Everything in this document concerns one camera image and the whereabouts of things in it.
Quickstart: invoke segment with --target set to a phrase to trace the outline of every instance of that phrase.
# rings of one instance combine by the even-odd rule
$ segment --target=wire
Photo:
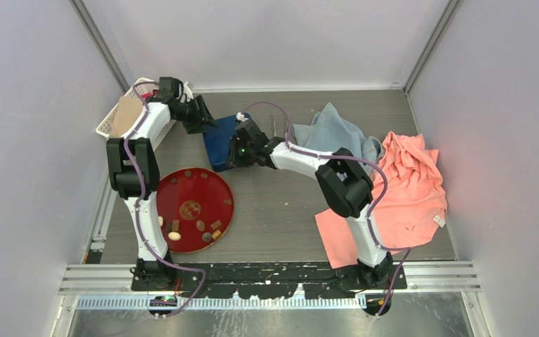
[[[369,226],[367,226],[367,227],[368,227],[369,232],[371,233],[371,237],[373,238],[373,241],[380,248],[385,249],[386,251],[407,251],[406,254],[404,255],[404,257],[399,262],[399,264],[398,264],[398,266],[397,266],[397,268],[396,268],[396,270],[394,272],[393,280],[395,280],[397,278],[397,275],[398,275],[400,269],[401,269],[401,265],[408,258],[408,255],[410,254],[410,250],[411,250],[412,247],[404,247],[404,248],[387,247],[387,246],[383,245],[381,242],[379,242],[379,240],[377,240],[377,236],[375,235],[375,232],[373,230],[373,224],[372,224],[371,219],[369,217],[371,216],[371,214],[373,212],[373,209],[377,206],[377,204],[379,204],[381,199],[383,199],[383,197],[385,196],[385,193],[387,191],[387,176],[385,175],[383,170],[379,166],[377,166],[376,164],[371,163],[370,161],[368,161],[368,160],[366,160],[364,158],[351,157],[351,156],[333,156],[333,155],[328,155],[328,154],[317,155],[317,153],[305,151],[301,147],[292,147],[291,143],[290,143],[290,136],[292,134],[292,121],[291,121],[290,115],[285,111],[285,109],[283,107],[281,107],[280,105],[277,105],[276,103],[267,102],[267,101],[260,101],[260,102],[256,102],[256,103],[253,103],[253,104],[249,105],[248,107],[246,107],[243,110],[243,112],[246,112],[247,110],[251,109],[252,107],[254,107],[256,105],[260,105],[260,104],[271,105],[273,107],[278,108],[280,111],[282,111],[282,113],[284,114],[284,116],[288,120],[288,124],[286,126],[286,135],[284,136],[284,144],[286,145],[286,147],[290,151],[296,152],[298,154],[303,154],[303,155],[309,156],[309,157],[319,158],[319,159],[338,159],[338,160],[358,161],[358,162],[361,162],[363,164],[369,165],[371,168],[373,168],[375,171],[377,171],[377,173],[379,173],[379,175],[383,179],[383,190],[381,191],[379,196],[377,198],[375,198],[373,203],[371,203],[371,205],[368,207],[368,210],[366,212],[366,218],[367,218]],[[379,314],[385,309],[387,301],[390,299],[390,297],[392,295],[393,288],[394,288],[394,282],[391,282],[390,287],[387,290],[387,293],[385,294],[385,299],[383,301],[383,304],[381,305],[381,308],[379,308],[379,311],[378,311],[378,313],[376,315],[377,319],[379,319]]]
[[[334,282],[333,286],[337,290],[342,291],[343,293],[348,293],[348,294],[353,294],[353,295],[357,294],[357,293],[362,293],[363,291],[367,290],[367,289],[362,289],[362,290],[358,290],[358,291],[346,290],[346,289],[342,288],[342,286],[338,282]]]
[[[175,298],[176,298],[176,294],[178,292],[178,287],[180,286],[180,277],[177,279],[177,286],[175,287]]]
[[[140,223],[140,217],[139,217],[139,211],[140,211],[140,208],[139,208],[139,203],[145,198],[145,180],[143,178],[143,175],[142,175],[142,172],[140,170],[140,167],[137,163],[137,160],[135,159],[135,156],[133,156],[133,154],[131,153],[131,151],[129,150],[129,139],[131,137],[133,137],[137,131],[139,130],[139,128],[143,125],[143,123],[145,122],[146,118],[149,116],[149,107],[148,107],[148,104],[147,102],[145,101],[145,99],[143,97],[141,97],[141,95],[138,93],[137,91],[137,87],[139,86],[142,86],[144,84],[158,84],[157,82],[155,81],[145,81],[145,82],[140,82],[140,83],[136,83],[134,84],[131,88],[133,89],[133,92],[135,93],[135,95],[140,99],[140,101],[142,102],[142,104],[144,105],[145,107],[145,113],[142,115],[142,117],[139,119],[138,123],[135,125],[135,128],[129,133],[129,135],[127,135],[125,137],[125,141],[123,143],[123,146],[124,146],[124,149],[125,149],[125,153],[127,154],[127,157],[129,158],[129,161],[131,162],[131,164],[133,165],[133,168],[135,169],[135,172],[136,174],[138,175],[138,180],[140,182],[140,187],[141,187],[141,194],[140,196],[136,199],[135,201],[135,204],[134,204],[134,207],[135,207],[135,226],[137,227],[138,229],[138,234],[140,236],[140,239],[142,240],[143,244],[145,245],[145,248],[158,260],[160,261],[161,263],[163,263],[164,265],[167,265],[171,268],[175,268],[175,269],[178,269],[178,270],[183,270],[183,271],[187,271],[187,272],[200,272],[201,273],[201,280],[199,281],[199,284],[197,285],[197,288],[195,288],[195,291],[192,292],[191,296],[177,309],[177,310],[174,310],[172,311],[169,315],[167,315],[168,317],[170,316],[174,316],[176,314],[179,314],[181,313],[184,308],[191,302],[191,300],[193,299],[193,297],[196,296],[196,294],[199,292],[199,289],[201,289],[201,287],[203,286],[204,284],[204,281],[205,281],[205,278],[206,278],[206,271],[203,270],[203,269],[199,269],[199,268],[190,268],[190,267],[183,267],[183,266],[180,266],[180,265],[176,265],[174,263],[170,263],[166,260],[164,260],[160,255],[158,255],[154,249],[152,248],[152,246],[150,246],[149,242],[145,239],[145,235],[143,234],[143,231],[142,231],[142,228],[141,228],[141,223]],[[261,102],[256,102],[256,103],[253,103],[252,105],[249,105],[247,108],[245,108],[243,111],[245,112],[246,110],[252,108],[253,106],[255,105],[259,105],[259,104],[267,104],[267,105],[272,105],[274,107],[277,107],[278,109],[280,109],[280,111],[282,111],[282,113],[284,113],[284,116],[286,116],[287,120],[288,120],[288,126],[287,126],[287,131],[286,131],[286,137],[285,137],[285,145],[286,147],[290,150],[290,151],[293,151],[293,152],[296,152],[296,153],[299,153],[299,154],[304,154],[304,155],[307,155],[307,156],[310,156],[310,157],[318,157],[320,159],[343,159],[343,160],[354,160],[354,161],[359,161],[363,164],[366,164],[366,165],[369,165],[370,167],[372,167],[373,169],[375,169],[380,175],[381,175],[381,178],[383,179],[383,191],[381,191],[381,193],[379,194],[379,196],[375,199],[375,201],[369,206],[369,209],[367,211],[367,217],[369,217],[371,215],[371,212],[373,211],[373,209],[375,208],[375,206],[377,206],[377,204],[379,203],[379,201],[381,201],[381,199],[385,196],[385,193],[387,191],[387,176],[385,175],[385,173],[383,173],[383,171],[381,170],[381,168],[379,168],[379,166],[371,163],[370,161],[366,160],[366,159],[363,159],[363,158],[358,158],[358,157],[350,157],[350,156],[333,156],[333,155],[326,155],[326,154],[320,154],[319,156],[315,155],[315,153],[313,152],[308,152],[308,151],[304,151],[302,149],[299,149],[299,148],[296,148],[296,147],[291,147],[291,144],[290,144],[290,136],[292,134],[292,122],[291,122],[291,118],[290,118],[290,115],[284,110],[284,108],[282,108],[281,106],[275,104],[275,103],[271,103],[271,102],[267,102],[267,101],[261,101]],[[373,231],[373,228],[372,228],[372,223],[371,225],[368,226],[369,227],[369,230],[371,232],[371,236],[373,238],[373,241],[375,242],[375,244],[377,244],[379,247],[383,248],[383,249],[386,249],[386,250],[389,250],[389,251],[403,251],[403,250],[406,250],[408,249],[408,251],[406,252],[406,255],[404,255],[404,258],[402,258],[402,261],[400,261],[400,263],[398,264],[397,268],[396,268],[396,271],[394,272],[394,279],[397,277],[397,274],[401,268],[401,265],[402,263],[406,260],[406,258],[408,257],[408,254],[410,253],[410,247],[406,247],[406,248],[390,248],[390,247],[386,247],[386,246],[383,246],[378,240],[377,240],[377,237],[375,236],[375,233]],[[385,300],[384,300],[384,303],[383,305],[381,306],[381,308],[379,309],[379,312],[377,313],[377,317],[379,316],[379,314],[383,311],[383,309],[385,308],[385,305],[387,304],[387,301],[389,300],[389,297],[391,296],[391,292],[393,290],[393,284],[394,282],[391,283],[390,285],[390,288],[387,292],[387,294],[385,295]]]
[[[404,257],[401,258],[400,262],[398,263],[398,266],[396,267],[396,271],[394,272],[394,276],[392,277],[392,281],[390,282],[390,287],[387,289],[387,293],[385,294],[385,298],[383,299],[383,304],[381,305],[381,308],[379,308],[379,311],[377,311],[377,314],[375,317],[379,319],[379,316],[381,315],[381,312],[385,309],[385,305],[392,297],[392,294],[394,293],[394,283],[396,283],[396,278],[398,277],[399,271],[401,269],[401,265],[406,261],[408,258],[408,255],[410,255],[410,249],[406,251],[404,254]]]
[[[139,86],[142,86],[144,84],[158,84],[157,82],[154,82],[154,81],[145,81],[145,82],[140,82],[140,83],[136,83],[134,84],[131,88],[133,89],[133,92],[135,93],[135,95],[141,100],[141,103],[143,104],[144,108],[145,108],[145,113],[141,116],[141,118],[139,119],[138,123],[135,125],[135,128],[125,137],[125,141],[123,143],[123,146],[125,148],[125,153],[127,154],[127,157],[129,158],[129,161],[131,162],[131,164],[133,165],[133,168],[135,169],[135,173],[137,174],[138,176],[138,180],[140,182],[140,186],[141,186],[141,194],[140,196],[136,199],[135,201],[135,204],[133,205],[135,207],[135,226],[137,227],[138,229],[138,234],[139,234],[139,237],[141,239],[141,241],[143,242],[145,248],[156,258],[156,260],[158,260],[160,263],[163,263],[164,265],[168,266],[168,267],[171,267],[171,268],[174,268],[174,269],[178,269],[178,270],[183,270],[185,272],[199,272],[201,273],[201,279],[199,281],[199,284],[197,284],[197,288],[195,288],[195,291],[193,291],[191,293],[191,296],[189,296],[189,298],[177,309],[177,310],[173,310],[171,313],[167,314],[166,316],[167,317],[170,317],[170,316],[174,316],[174,315],[177,315],[179,313],[181,313],[185,307],[187,305],[189,305],[189,303],[191,302],[191,300],[193,299],[193,297],[195,297],[197,295],[197,293],[199,292],[199,289],[201,289],[201,287],[204,285],[204,281],[206,279],[206,271],[203,270],[203,269],[199,269],[199,268],[190,268],[190,267],[183,267],[181,265],[176,265],[174,263],[170,263],[166,260],[164,260],[164,258],[162,258],[160,255],[158,255],[156,253],[156,251],[154,251],[154,249],[152,248],[152,246],[149,244],[149,242],[147,241],[147,239],[145,238],[145,235],[143,234],[143,230],[141,228],[141,222],[140,222],[140,216],[139,216],[139,212],[140,212],[140,207],[139,207],[139,203],[145,198],[145,180],[143,178],[143,174],[140,170],[140,167],[137,163],[137,160],[135,159],[135,156],[133,156],[133,154],[131,153],[131,151],[129,150],[129,139],[131,137],[133,137],[137,131],[139,130],[139,128],[143,125],[143,123],[145,122],[146,118],[149,116],[149,107],[147,105],[147,102],[145,101],[145,99],[138,93],[138,90],[137,90],[137,87]]]

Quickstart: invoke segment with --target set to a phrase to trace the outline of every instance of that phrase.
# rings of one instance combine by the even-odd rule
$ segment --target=round red tray
[[[234,199],[230,187],[218,174],[204,168],[186,168],[160,180],[156,206],[164,220],[161,230],[171,252],[192,253],[207,248],[226,233]],[[178,241],[168,238],[174,220],[179,221]],[[204,222],[203,232],[196,227],[198,220]],[[217,220],[222,223],[216,229],[221,231],[220,237],[205,242],[203,234],[213,234],[216,230],[211,226]]]

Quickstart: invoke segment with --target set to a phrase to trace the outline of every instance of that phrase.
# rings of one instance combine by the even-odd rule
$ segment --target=pink cloth
[[[387,176],[387,193],[375,210],[375,221],[385,246],[400,248],[431,241],[445,219],[447,202],[443,178],[436,167],[438,150],[426,150],[422,135],[387,134],[385,157],[378,165]],[[373,172],[373,198],[383,190],[383,179]],[[357,263],[357,248],[344,218],[328,209],[315,215],[332,268]]]

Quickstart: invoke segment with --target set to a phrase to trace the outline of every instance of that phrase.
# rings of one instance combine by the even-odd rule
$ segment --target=plastic basket
[[[141,77],[135,83],[137,84],[137,83],[140,83],[140,82],[148,82],[148,81],[153,81],[153,80]],[[158,89],[158,86],[154,85],[154,84],[144,84],[144,85],[138,87],[138,93],[140,95],[143,95],[145,93],[153,92],[154,89]],[[126,97],[137,97],[137,96],[135,96],[135,93],[133,92],[132,88],[130,88],[129,91],[127,91],[125,93],[125,96]],[[110,136],[110,122],[113,120],[114,114],[117,113],[117,106],[118,106],[118,104],[116,104],[112,108],[112,110],[110,110],[110,112],[106,115],[104,120],[101,121],[100,124],[98,124],[98,127],[96,128],[96,133],[101,135],[102,137],[104,137],[106,139],[108,139],[109,136]],[[162,140],[164,139],[164,137],[168,133],[168,130],[170,130],[171,127],[174,125],[174,123],[175,123],[175,120],[171,120],[170,122],[168,122],[162,128],[162,130],[160,131],[160,134],[158,134],[156,136],[156,139],[150,140],[152,142],[152,147],[154,148],[154,150],[158,147],[158,145],[160,145],[160,143],[162,143]]]

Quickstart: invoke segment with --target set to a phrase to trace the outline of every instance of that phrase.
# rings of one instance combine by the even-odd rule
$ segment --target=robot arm
[[[156,208],[156,191],[160,175],[151,142],[160,133],[161,128],[171,119],[181,121],[187,133],[204,132],[203,125],[214,125],[203,98],[182,93],[182,82],[172,78],[162,78],[160,91],[149,99],[149,115],[144,124],[129,140],[130,151],[135,155],[145,178],[145,198],[138,204],[140,209],[141,230],[152,250],[158,256],[171,262],[170,253],[159,227]],[[135,232],[138,234],[138,269],[168,270],[146,249],[140,239],[135,219],[135,202],[141,195],[141,186],[135,169],[126,163],[128,159],[123,138],[110,138],[107,141],[109,179],[113,190],[119,192],[127,205]],[[236,127],[232,137],[228,162],[233,167],[247,167],[255,163],[273,169],[286,169],[316,179],[321,187],[327,204],[338,215],[346,219],[357,244],[359,264],[364,268],[363,278],[369,285],[381,283],[388,275],[393,259],[389,252],[378,246],[370,235],[368,226],[380,240],[379,231],[372,216],[366,214],[373,201],[373,184],[360,164],[351,160],[321,159],[320,155],[329,152],[315,152],[305,149],[310,157],[289,149],[284,139],[269,140],[253,120],[243,120]],[[340,156],[352,156],[350,151],[340,149],[333,153]]]
[[[305,149],[308,152],[314,152],[319,157],[320,154],[330,155],[330,152],[319,152]],[[296,173],[303,174],[309,178],[317,180],[317,173],[322,171],[322,168],[328,168],[329,161],[328,159],[319,159],[305,156],[303,154],[298,154],[286,147],[285,143],[280,143],[274,148],[274,151],[270,155],[272,162],[279,170],[289,170],[295,171]],[[378,231],[373,219],[371,216],[371,222],[368,221],[366,217],[366,212],[369,205],[360,210],[357,217],[348,216],[346,217],[346,222],[350,228],[350,232],[354,237],[354,241],[357,244],[357,250],[359,252],[359,261],[363,264],[371,267],[375,267],[385,259],[387,251],[378,247],[373,238],[371,237],[370,232],[368,231],[368,226],[373,226],[373,231],[377,236],[377,240],[381,240],[379,237]]]
[[[236,134],[232,136],[229,163],[233,167],[254,164],[272,169],[295,171],[318,181],[328,206],[346,219],[357,244],[359,263],[365,266],[364,279],[369,284],[380,283],[388,275],[393,264],[391,253],[381,248],[371,237],[368,226],[373,226],[376,239],[379,231],[373,215],[367,218],[373,201],[373,183],[357,161],[324,159],[330,156],[348,156],[344,148],[337,152],[320,152],[296,145],[288,148],[283,138],[268,139],[252,119],[239,119]]]

